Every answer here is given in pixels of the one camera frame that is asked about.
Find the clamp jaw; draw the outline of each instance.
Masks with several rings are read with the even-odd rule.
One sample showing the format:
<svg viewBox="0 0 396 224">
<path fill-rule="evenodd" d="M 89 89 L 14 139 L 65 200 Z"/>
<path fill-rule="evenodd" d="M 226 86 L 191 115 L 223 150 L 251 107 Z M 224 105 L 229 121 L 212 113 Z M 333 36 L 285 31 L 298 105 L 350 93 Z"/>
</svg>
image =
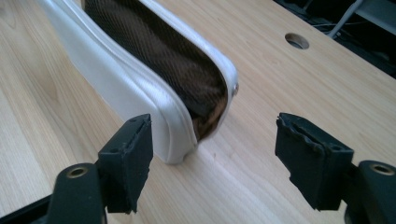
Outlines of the clamp jaw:
<svg viewBox="0 0 396 224">
<path fill-rule="evenodd" d="M 354 151 L 309 120 L 281 113 L 276 155 L 313 209 L 338 210 L 346 223 L 396 223 L 396 168 L 379 161 L 352 164 Z"/>
<path fill-rule="evenodd" d="M 95 164 L 61 171 L 52 195 L 0 218 L 0 223 L 106 223 L 108 213 L 136 212 L 153 158 L 150 115 L 126 121 Z"/>
</svg>

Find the round hole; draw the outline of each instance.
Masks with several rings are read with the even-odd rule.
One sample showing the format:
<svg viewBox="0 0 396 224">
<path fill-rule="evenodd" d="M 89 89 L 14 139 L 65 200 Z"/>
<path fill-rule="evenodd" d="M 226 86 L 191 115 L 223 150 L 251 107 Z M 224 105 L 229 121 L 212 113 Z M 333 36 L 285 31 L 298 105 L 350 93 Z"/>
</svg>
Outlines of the round hole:
<svg viewBox="0 0 396 224">
<path fill-rule="evenodd" d="M 74 168 L 73 170 L 69 171 L 67 173 L 67 177 L 68 178 L 77 178 L 77 177 L 87 174 L 87 172 L 88 172 L 87 168 L 80 166 L 80 167 Z"/>
<path fill-rule="evenodd" d="M 297 49 L 308 49 L 308 41 L 300 35 L 289 33 L 285 35 L 286 41 Z"/>
<path fill-rule="evenodd" d="M 395 172 L 393 170 L 384 165 L 372 164 L 370 167 L 372 168 L 372 170 L 381 175 L 395 175 Z"/>
</svg>

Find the wooden surface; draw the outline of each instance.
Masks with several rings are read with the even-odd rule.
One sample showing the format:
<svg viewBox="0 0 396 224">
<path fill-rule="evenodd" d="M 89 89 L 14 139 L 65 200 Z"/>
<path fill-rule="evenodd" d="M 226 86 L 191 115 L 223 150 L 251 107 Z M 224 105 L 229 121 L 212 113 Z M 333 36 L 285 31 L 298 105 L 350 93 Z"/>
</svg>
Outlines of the wooden surface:
<svg viewBox="0 0 396 224">
<path fill-rule="evenodd" d="M 136 215 L 110 223 L 344 223 L 317 212 L 275 156 L 276 116 L 303 116 L 396 161 L 396 81 L 269 0 L 159 0 L 234 62 L 240 91 L 217 135 L 177 166 L 154 158 Z M 304 36 L 296 49 L 284 36 Z M 69 62 L 35 1 L 0 2 L 0 217 L 96 159 L 122 122 Z"/>
</svg>

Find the wooden desk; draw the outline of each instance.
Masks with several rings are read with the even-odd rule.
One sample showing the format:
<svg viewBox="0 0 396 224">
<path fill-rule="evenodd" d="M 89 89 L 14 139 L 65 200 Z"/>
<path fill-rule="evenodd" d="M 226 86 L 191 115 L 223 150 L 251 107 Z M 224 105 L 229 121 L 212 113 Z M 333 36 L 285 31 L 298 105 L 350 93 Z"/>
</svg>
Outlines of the wooden desk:
<svg viewBox="0 0 396 224">
<path fill-rule="evenodd" d="M 316 212 L 274 155 L 276 116 L 306 117 L 356 150 L 396 161 L 396 81 L 269 0 L 159 0 L 228 55 L 240 92 L 218 134 L 178 166 L 151 163 L 136 215 L 110 223 L 344 223 Z M 296 49 L 285 34 L 304 36 Z M 94 161 L 122 122 L 69 62 L 34 1 L 0 2 L 0 217 Z"/>
</svg>

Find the desk grommet hole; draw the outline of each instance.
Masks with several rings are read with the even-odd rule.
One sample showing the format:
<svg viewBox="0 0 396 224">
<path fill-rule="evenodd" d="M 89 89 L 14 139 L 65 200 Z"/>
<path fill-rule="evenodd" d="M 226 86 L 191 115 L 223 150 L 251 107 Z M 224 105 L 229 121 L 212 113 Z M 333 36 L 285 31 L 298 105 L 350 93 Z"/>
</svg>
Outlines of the desk grommet hole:
<svg viewBox="0 0 396 224">
<path fill-rule="evenodd" d="M 285 35 L 286 41 L 297 49 L 308 49 L 309 43 L 308 41 L 301 35 L 297 35 L 294 33 L 288 33 Z"/>
</svg>

